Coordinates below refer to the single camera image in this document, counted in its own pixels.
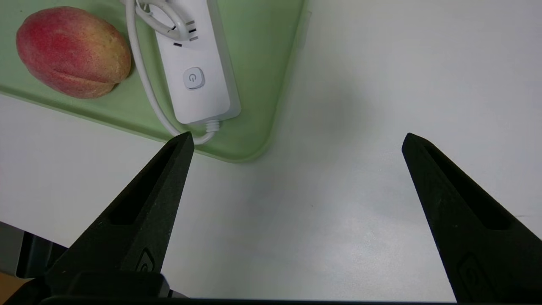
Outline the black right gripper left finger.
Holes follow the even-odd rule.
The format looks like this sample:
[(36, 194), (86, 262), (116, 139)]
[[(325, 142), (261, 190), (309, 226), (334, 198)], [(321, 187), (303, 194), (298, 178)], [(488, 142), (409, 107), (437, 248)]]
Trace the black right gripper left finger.
[(52, 294), (82, 272), (160, 272), (195, 151), (191, 133), (168, 141), (46, 273)]

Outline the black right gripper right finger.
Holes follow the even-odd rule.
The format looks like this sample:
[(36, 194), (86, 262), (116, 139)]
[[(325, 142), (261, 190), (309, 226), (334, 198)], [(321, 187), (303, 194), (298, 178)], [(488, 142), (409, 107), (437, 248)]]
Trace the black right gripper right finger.
[(458, 302), (540, 302), (542, 242), (434, 144), (401, 152)]

